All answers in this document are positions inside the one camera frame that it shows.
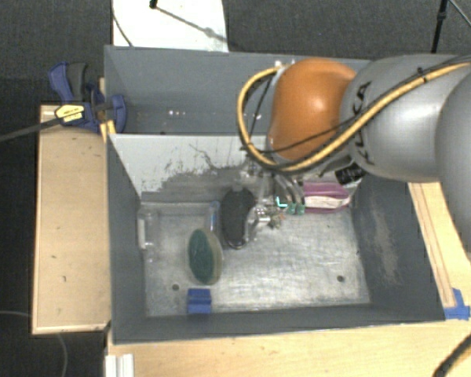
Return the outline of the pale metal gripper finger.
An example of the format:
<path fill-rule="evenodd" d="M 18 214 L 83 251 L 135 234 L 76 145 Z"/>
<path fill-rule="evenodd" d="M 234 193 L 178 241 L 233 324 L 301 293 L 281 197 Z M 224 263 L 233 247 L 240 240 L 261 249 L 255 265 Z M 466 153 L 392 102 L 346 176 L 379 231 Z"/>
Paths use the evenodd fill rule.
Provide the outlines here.
<path fill-rule="evenodd" d="M 245 243 L 255 241 L 258 233 L 265 229 L 279 229 L 282 221 L 283 216 L 281 214 L 271 214 L 269 216 L 249 215 L 245 224 Z"/>
<path fill-rule="evenodd" d="M 245 228 L 246 231 L 255 231 L 264 228 L 271 221 L 271 216 L 265 207 L 251 207 L 247 216 Z"/>

